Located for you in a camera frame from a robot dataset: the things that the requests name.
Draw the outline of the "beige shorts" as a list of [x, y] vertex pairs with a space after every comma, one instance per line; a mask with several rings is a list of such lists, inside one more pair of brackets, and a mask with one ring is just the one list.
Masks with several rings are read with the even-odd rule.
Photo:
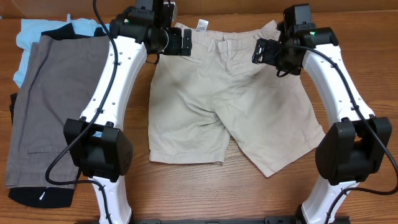
[[301, 79], [252, 62], [256, 42], [279, 38], [275, 21], [241, 33], [193, 32], [189, 56], [163, 55], [150, 84], [149, 159], [222, 163], [230, 139], [266, 176], [324, 138]]

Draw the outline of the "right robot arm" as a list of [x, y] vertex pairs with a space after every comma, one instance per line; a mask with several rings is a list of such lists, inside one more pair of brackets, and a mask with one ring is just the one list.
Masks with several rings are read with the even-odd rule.
[[277, 26], [278, 40], [259, 39], [255, 64], [277, 69], [278, 77], [306, 71], [317, 87], [328, 116], [329, 130], [315, 152], [319, 178], [308, 199], [292, 216], [265, 217], [266, 223], [348, 223], [336, 211], [350, 192], [376, 173], [387, 150], [392, 126], [378, 118], [358, 93], [341, 56], [335, 33], [318, 28], [308, 4], [286, 8]]

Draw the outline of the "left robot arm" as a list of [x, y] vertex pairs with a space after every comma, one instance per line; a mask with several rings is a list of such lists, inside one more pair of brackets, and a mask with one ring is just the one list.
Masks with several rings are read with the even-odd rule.
[[95, 92], [79, 119], [63, 133], [74, 165], [91, 183], [100, 223], [133, 223], [124, 176], [133, 156], [123, 133], [124, 115], [136, 77], [148, 55], [189, 56], [192, 32], [173, 28], [172, 1], [136, 1], [106, 28], [109, 52]]

